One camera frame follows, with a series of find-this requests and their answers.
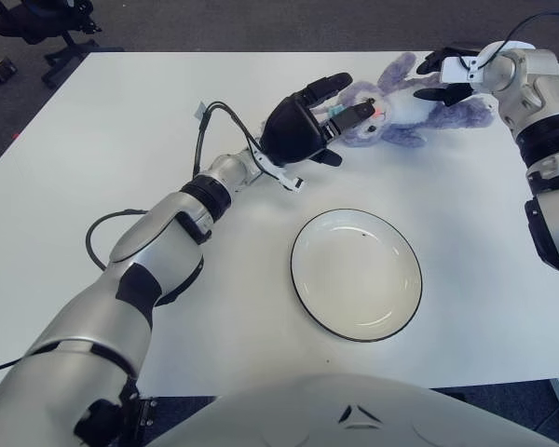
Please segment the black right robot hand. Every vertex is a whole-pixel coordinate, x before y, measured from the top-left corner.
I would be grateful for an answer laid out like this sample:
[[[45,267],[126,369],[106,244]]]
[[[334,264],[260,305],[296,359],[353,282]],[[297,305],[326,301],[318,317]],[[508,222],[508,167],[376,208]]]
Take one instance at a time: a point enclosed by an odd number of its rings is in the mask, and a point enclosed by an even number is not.
[[[511,54],[533,49],[533,45],[521,41],[498,41],[480,51],[444,47],[430,53],[416,69],[419,75],[437,73],[440,86],[421,88],[414,96],[452,106],[473,94],[499,92],[520,73],[520,62],[514,61]]]

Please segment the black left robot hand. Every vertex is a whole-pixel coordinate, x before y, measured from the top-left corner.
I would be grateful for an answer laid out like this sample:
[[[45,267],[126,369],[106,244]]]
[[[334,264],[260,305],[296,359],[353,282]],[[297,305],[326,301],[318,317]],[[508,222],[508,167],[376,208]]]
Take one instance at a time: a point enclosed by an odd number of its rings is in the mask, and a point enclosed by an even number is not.
[[[298,192],[300,178],[290,179],[285,167],[312,160],[338,167],[342,157],[328,148],[346,131],[355,128],[375,113],[373,102],[365,100],[343,109],[322,121],[312,109],[336,96],[353,82],[348,73],[326,76],[284,98],[267,118],[253,158],[260,169],[285,189]]]

